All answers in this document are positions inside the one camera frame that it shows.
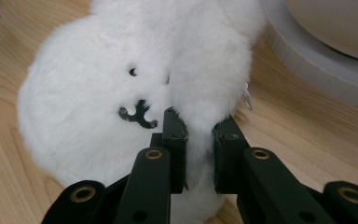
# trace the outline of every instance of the wooden floor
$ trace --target wooden floor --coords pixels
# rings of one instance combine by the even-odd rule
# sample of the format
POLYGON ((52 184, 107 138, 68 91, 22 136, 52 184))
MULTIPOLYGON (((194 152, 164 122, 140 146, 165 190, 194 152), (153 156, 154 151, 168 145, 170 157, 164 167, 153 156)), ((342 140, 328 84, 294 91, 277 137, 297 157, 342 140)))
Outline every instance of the wooden floor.
MULTIPOLYGON (((17 91, 41 41, 54 26, 86 15, 88 0, 0 0, 0 224, 40 223, 62 188, 22 145, 17 91)), ((288 71, 260 39, 255 45, 254 111, 236 119, 254 147, 275 152, 304 184, 358 184, 358 108, 331 99, 288 71)), ((209 223, 241 223, 226 203, 209 223)))

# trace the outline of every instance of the black mechanical claw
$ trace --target black mechanical claw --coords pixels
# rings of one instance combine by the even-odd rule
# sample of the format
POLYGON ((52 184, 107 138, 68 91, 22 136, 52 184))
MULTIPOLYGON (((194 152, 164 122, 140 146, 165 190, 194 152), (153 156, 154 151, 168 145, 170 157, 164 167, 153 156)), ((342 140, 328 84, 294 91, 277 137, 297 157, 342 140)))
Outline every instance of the black mechanical claw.
MULTIPOLYGON (((138 102, 134 116, 123 107, 118 113, 145 121, 145 104, 138 102)), ((96 181, 75 183, 49 208, 42 224, 170 223, 170 195, 182 193, 186 183, 187 132, 172 108, 165 111, 162 126, 150 147, 138 153, 129 175, 107 188, 96 181)), ((244 223, 358 223, 357 185, 330 182, 323 192, 302 185, 272 151, 250 147, 232 117, 217 124, 213 135, 215 190, 238 195, 244 223)))
POLYGON ((118 115, 129 122, 137 122, 143 128, 154 129, 158 126, 157 120, 147 121, 145 120, 145 113, 150 109, 150 105, 146 105, 146 100, 140 100, 135 106, 136 112, 134 115, 129 115, 128 110, 125 107, 121 107, 118 110, 118 115))

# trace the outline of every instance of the black stitched mouth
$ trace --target black stitched mouth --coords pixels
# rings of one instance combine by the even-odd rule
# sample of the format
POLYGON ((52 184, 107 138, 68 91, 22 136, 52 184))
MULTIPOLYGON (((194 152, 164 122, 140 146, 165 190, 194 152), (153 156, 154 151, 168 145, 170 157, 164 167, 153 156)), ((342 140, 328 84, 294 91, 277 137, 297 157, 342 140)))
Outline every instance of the black stitched mouth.
POLYGON ((158 126, 157 120, 147 121, 145 120, 145 113, 150 109, 150 105, 146 105, 146 100, 140 100, 135 105, 136 112, 134 115, 129 115, 128 110, 125 107, 121 107, 118 110, 118 115, 129 122, 137 122, 143 128, 154 129, 158 126))

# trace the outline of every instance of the fluffy white stuffed animal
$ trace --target fluffy white stuffed animal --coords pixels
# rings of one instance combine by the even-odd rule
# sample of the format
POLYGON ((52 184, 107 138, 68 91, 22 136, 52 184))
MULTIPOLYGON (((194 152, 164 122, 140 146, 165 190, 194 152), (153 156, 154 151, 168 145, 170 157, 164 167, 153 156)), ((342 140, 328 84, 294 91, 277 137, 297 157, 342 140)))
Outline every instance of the fluffy white stuffed animal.
POLYGON ((25 146, 64 187, 110 185, 173 106, 189 133, 189 190, 172 196, 172 223, 202 223, 223 201, 212 128, 246 91, 259 1, 94 0, 90 12, 56 29, 29 68, 18 101, 25 146))

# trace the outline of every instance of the white plush toy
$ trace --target white plush toy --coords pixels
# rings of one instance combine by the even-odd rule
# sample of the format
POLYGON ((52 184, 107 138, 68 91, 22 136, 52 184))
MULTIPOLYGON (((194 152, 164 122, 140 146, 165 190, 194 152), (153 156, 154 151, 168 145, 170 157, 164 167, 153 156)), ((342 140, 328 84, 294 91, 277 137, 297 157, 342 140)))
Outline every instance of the white plush toy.
POLYGON ((202 223, 213 189, 213 126, 246 92, 258 0, 94 0, 90 15, 53 32, 19 92, 20 131, 34 161, 64 187, 106 186, 131 171, 173 106, 188 129, 189 190, 172 224, 202 223))

